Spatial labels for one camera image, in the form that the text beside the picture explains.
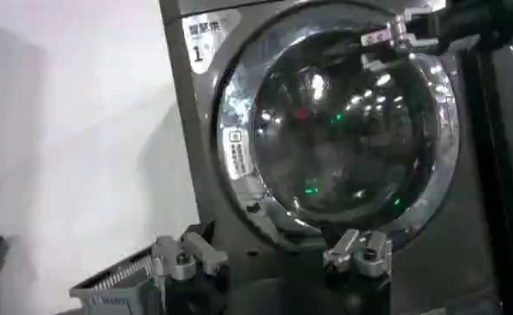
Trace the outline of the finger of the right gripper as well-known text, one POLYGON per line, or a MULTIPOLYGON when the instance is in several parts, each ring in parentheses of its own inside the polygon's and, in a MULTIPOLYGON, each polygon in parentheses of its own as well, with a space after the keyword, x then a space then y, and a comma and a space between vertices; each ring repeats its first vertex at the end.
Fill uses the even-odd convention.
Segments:
POLYGON ((439 39, 382 39, 365 35, 361 37, 361 65, 365 70, 377 72, 419 55, 442 56, 468 51, 480 41, 479 35, 453 41, 439 39))
POLYGON ((438 44, 430 26, 430 14, 396 15, 382 27, 366 30, 360 36, 363 48, 388 45, 391 48, 429 48, 438 44))

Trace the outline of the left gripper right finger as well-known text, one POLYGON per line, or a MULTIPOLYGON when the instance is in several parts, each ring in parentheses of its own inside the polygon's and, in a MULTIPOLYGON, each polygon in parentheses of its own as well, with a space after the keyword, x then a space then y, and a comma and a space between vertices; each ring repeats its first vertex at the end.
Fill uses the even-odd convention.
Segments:
POLYGON ((392 240, 378 230, 347 229, 339 240, 322 254, 323 266, 336 273, 355 271, 367 278, 390 276, 392 240))

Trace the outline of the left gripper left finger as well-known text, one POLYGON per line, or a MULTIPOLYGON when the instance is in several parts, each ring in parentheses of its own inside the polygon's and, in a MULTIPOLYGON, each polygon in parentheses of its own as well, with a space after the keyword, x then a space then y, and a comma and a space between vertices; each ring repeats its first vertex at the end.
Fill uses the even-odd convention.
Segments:
POLYGON ((197 272, 219 279, 229 274, 228 253, 212 245, 215 221, 189 225, 180 237, 161 235, 152 244, 155 279, 186 282, 197 272))

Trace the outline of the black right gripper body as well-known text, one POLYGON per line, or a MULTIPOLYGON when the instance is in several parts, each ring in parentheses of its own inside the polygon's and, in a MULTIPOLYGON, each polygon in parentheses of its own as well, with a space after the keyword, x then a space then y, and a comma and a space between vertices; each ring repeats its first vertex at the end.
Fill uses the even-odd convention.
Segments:
POLYGON ((494 51, 513 44, 513 0, 453 1, 413 15, 408 34, 415 48, 435 56, 473 46, 494 51))

